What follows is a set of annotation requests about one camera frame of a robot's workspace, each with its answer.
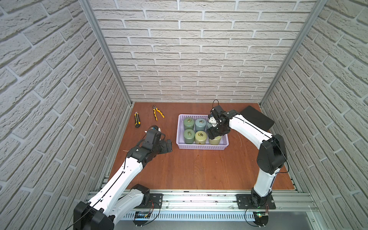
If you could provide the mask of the yellow-green canister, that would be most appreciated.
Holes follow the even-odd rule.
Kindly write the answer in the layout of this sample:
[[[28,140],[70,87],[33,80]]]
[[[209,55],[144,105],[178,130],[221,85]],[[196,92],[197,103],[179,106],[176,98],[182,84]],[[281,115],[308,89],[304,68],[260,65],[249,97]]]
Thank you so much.
[[[222,140],[222,137],[221,136],[217,136],[214,139],[210,139],[209,138],[209,143],[210,143],[210,145],[219,145],[220,142],[221,142],[221,140]]]
[[[197,131],[195,134],[195,144],[206,144],[207,138],[205,131]]]

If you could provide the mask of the dark green canister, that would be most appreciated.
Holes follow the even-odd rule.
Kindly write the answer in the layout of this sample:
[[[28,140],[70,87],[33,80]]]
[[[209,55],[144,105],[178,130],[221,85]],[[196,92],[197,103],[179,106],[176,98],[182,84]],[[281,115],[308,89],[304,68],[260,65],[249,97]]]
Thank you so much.
[[[194,127],[195,127],[195,120],[192,118],[192,117],[187,117],[183,120],[183,126],[184,126],[184,129],[187,130],[187,129],[192,129],[194,130]]]
[[[193,144],[195,142],[195,134],[196,132],[193,129],[186,129],[184,131],[184,141],[185,144]]]

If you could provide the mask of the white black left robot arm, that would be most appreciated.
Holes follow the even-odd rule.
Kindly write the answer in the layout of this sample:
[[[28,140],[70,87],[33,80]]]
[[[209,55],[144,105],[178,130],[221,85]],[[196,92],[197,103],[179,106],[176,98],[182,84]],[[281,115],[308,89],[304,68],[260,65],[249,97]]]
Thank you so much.
[[[150,200],[150,189],[135,185],[125,196],[121,196],[130,182],[157,154],[172,152],[172,142],[161,140],[148,150],[136,146],[110,181],[88,202],[80,202],[73,211],[74,230],[113,230],[122,218],[136,207],[155,208]]]

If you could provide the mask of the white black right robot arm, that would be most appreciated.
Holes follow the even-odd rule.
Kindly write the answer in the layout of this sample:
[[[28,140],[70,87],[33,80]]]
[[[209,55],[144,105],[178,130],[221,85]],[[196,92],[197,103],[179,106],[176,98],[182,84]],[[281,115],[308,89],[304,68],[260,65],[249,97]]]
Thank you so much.
[[[283,137],[264,131],[237,111],[226,112],[219,105],[210,111],[208,122],[211,124],[207,129],[210,140],[235,130],[257,147],[259,152],[256,162],[259,173],[249,200],[256,208],[265,205],[272,194],[277,174],[288,160]]]

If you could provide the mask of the light blue canister back right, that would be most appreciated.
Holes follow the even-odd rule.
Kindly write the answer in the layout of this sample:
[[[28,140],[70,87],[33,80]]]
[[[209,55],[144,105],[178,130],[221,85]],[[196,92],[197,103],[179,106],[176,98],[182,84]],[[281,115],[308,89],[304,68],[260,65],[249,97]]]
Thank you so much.
[[[209,129],[211,127],[213,127],[213,124],[211,124],[211,123],[209,123],[209,121],[207,121],[207,128],[206,129]]]

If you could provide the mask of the light blue canister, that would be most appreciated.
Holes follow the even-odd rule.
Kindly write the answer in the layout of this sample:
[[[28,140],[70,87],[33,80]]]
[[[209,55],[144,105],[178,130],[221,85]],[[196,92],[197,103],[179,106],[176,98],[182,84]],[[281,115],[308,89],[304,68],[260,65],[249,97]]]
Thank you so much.
[[[198,118],[195,120],[195,131],[206,131],[207,129],[207,120],[204,118]]]
[[[213,127],[213,124],[211,124],[211,123],[209,123],[209,121],[207,121],[207,128],[206,129],[209,129],[211,127]]]

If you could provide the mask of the light blue canister back middle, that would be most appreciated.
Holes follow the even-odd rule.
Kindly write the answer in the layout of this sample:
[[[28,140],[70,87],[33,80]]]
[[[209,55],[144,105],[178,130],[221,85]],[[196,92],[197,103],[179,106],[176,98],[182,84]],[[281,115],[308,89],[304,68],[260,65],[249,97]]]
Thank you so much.
[[[206,131],[207,129],[207,120],[204,118],[198,118],[195,120],[195,131]]]

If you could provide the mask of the lilac perforated plastic basket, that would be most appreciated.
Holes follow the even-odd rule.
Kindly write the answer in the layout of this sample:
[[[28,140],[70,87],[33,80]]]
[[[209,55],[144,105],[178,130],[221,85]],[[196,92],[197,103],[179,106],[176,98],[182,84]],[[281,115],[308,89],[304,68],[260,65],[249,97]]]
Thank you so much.
[[[193,118],[194,120],[203,118],[208,121],[208,115],[193,115],[193,114],[180,114],[178,117],[178,124],[177,124],[177,132],[176,132],[176,144],[178,145],[179,149],[192,149],[192,150],[225,150],[229,145],[229,138],[226,134],[225,136],[221,137],[221,140],[218,145],[211,145],[209,143],[209,138],[206,140],[206,144],[186,144],[184,138],[184,120],[186,118]]]

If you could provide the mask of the black plastic tool case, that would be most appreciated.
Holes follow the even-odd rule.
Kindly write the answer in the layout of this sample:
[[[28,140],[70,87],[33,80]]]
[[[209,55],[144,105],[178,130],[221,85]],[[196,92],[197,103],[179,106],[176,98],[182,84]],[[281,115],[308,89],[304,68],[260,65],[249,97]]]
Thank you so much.
[[[275,124],[274,120],[262,114],[252,106],[247,106],[240,112],[240,114],[249,122],[253,123],[255,126],[264,131],[269,131],[270,128]]]

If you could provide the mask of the yellow black utility knife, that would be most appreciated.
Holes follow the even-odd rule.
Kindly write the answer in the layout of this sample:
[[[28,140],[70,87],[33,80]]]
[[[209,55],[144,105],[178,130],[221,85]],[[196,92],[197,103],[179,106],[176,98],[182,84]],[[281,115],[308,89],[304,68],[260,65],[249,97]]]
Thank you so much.
[[[135,112],[134,118],[135,118],[135,128],[139,128],[141,126],[141,121],[140,121],[140,115],[138,112]]]

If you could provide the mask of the yellow black pliers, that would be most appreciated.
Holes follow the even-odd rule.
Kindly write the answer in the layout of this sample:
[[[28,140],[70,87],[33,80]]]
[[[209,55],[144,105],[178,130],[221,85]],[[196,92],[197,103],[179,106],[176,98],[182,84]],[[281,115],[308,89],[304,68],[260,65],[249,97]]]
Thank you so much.
[[[159,110],[157,108],[156,105],[153,105],[152,108],[153,108],[154,118],[155,118],[156,121],[158,121],[157,114],[160,114],[162,116],[162,118],[165,118],[165,115],[161,112],[161,110]]]

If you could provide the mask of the left controller board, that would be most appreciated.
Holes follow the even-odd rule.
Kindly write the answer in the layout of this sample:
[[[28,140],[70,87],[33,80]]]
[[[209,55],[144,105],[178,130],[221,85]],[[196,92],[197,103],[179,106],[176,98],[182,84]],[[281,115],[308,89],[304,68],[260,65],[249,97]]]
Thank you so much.
[[[151,216],[152,214],[149,211],[136,211],[133,223],[136,227],[144,226],[152,220]]]

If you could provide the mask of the controller board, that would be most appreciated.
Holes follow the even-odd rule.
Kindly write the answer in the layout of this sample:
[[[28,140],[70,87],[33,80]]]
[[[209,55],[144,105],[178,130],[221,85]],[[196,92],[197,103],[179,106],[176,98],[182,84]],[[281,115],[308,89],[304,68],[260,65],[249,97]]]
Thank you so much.
[[[254,224],[258,227],[266,227],[269,221],[269,216],[266,212],[254,212]]]
[[[136,227],[144,226],[152,220],[151,216],[152,214],[149,211],[136,211],[133,223]]]

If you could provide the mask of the right controller board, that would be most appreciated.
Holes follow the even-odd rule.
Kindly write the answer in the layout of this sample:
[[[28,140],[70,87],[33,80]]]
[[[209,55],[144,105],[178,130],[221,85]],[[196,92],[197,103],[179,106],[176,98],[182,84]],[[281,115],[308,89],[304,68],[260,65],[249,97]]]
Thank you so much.
[[[254,212],[254,224],[258,227],[266,227],[269,221],[269,216],[266,212]]]

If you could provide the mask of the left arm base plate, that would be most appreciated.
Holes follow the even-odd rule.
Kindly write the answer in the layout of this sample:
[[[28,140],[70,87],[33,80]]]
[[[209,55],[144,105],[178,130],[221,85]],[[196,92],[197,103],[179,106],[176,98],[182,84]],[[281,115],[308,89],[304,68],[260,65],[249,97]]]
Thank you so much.
[[[160,209],[163,203],[162,193],[150,193],[148,197],[144,197],[142,204],[135,207],[135,209]]]

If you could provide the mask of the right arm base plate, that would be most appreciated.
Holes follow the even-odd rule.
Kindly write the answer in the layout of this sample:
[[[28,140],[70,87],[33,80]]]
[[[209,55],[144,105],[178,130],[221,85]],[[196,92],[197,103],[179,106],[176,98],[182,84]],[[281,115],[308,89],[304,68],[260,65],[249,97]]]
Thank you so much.
[[[276,209],[272,195],[258,197],[257,194],[237,194],[236,199],[239,209]]]

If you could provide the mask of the aluminium frame post right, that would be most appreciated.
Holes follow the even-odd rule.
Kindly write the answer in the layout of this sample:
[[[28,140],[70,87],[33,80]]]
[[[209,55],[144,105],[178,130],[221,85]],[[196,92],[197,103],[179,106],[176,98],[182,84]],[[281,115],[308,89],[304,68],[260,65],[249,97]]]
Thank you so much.
[[[318,0],[313,6],[313,9],[311,10],[310,14],[308,15],[305,23],[303,24],[300,32],[298,33],[296,39],[294,40],[292,46],[290,47],[290,50],[288,51],[285,59],[283,60],[281,66],[279,67],[278,71],[276,72],[276,75],[274,76],[273,80],[271,81],[269,87],[267,88],[267,91],[265,92],[263,98],[261,99],[261,102],[259,103],[259,106],[262,108],[265,103],[267,102],[271,92],[275,88],[276,84],[278,83],[279,79],[281,78],[283,72],[288,67],[290,61],[293,59],[297,51],[299,50],[299,47],[302,45],[305,37],[311,30],[312,26],[316,22],[318,16],[320,15],[321,11],[325,7],[328,0]]]

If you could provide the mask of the aluminium frame post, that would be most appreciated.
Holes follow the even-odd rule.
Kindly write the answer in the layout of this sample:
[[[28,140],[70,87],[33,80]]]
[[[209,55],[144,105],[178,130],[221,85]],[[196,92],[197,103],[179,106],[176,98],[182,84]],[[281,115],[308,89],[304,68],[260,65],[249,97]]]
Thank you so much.
[[[279,79],[281,78],[283,72],[288,67],[290,61],[293,59],[297,51],[299,50],[299,47],[302,45],[305,37],[311,30],[312,26],[316,22],[318,16],[320,15],[321,11],[325,7],[328,0],[318,0],[313,6],[313,9],[311,10],[310,14],[308,15],[305,23],[303,24],[300,32],[298,33],[296,39],[294,40],[292,46],[290,47],[290,50],[288,51],[285,59],[283,60],[281,66],[279,67],[278,71],[276,72],[276,75],[274,76],[273,80],[271,81],[269,87],[267,88],[267,91],[265,92],[263,98],[261,99],[261,102],[259,103],[259,106],[262,108],[265,103],[267,102],[271,92],[275,88],[276,84],[278,83]]]
[[[88,0],[80,0],[80,4],[81,4],[81,6],[83,8],[83,11],[86,15],[86,18],[89,21],[90,26],[91,26],[94,34],[95,34],[95,37],[96,37],[96,39],[97,39],[97,41],[98,41],[98,43],[101,47],[101,50],[102,50],[102,52],[103,52],[103,54],[104,54],[104,56],[107,60],[107,63],[109,64],[109,66],[111,68],[113,76],[115,77],[115,79],[116,79],[116,81],[119,85],[119,88],[121,89],[122,94],[123,94],[128,106],[131,107],[133,105],[133,102],[132,102],[132,100],[131,100],[128,92],[127,92],[127,89],[126,89],[124,83],[123,83],[120,72],[117,68],[115,60],[114,60],[114,58],[112,56],[112,53],[109,49],[109,46],[108,46],[108,44],[105,40],[105,37],[104,37],[103,32],[100,28],[98,20],[97,20],[95,14],[94,14],[92,6],[91,6],[91,4]]]

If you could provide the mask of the aluminium frame post left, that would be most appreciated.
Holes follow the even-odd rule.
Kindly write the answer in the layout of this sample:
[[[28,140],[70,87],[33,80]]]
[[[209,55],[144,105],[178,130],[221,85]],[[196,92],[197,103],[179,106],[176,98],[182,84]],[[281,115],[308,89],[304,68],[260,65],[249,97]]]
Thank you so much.
[[[109,46],[108,46],[108,44],[105,40],[105,37],[104,37],[103,32],[100,28],[98,20],[97,20],[95,14],[94,14],[92,6],[91,6],[91,4],[88,0],[80,0],[80,4],[81,4],[81,6],[83,8],[83,11],[86,15],[86,18],[89,21],[90,26],[91,26],[94,34],[95,34],[95,37],[96,37],[96,39],[97,39],[97,41],[98,41],[98,43],[101,47],[101,50],[102,50],[102,52],[103,52],[103,54],[104,54],[104,56],[107,60],[107,63],[109,64],[109,66],[111,68],[113,76],[115,77],[115,79],[116,79],[116,81],[119,85],[119,88],[121,89],[122,94],[123,94],[128,106],[131,107],[133,105],[133,102],[132,102],[132,100],[131,100],[128,92],[127,92],[127,89],[126,89],[124,83],[123,83],[120,72],[117,68],[115,60],[114,60],[114,58],[112,56],[112,53],[109,49]]]

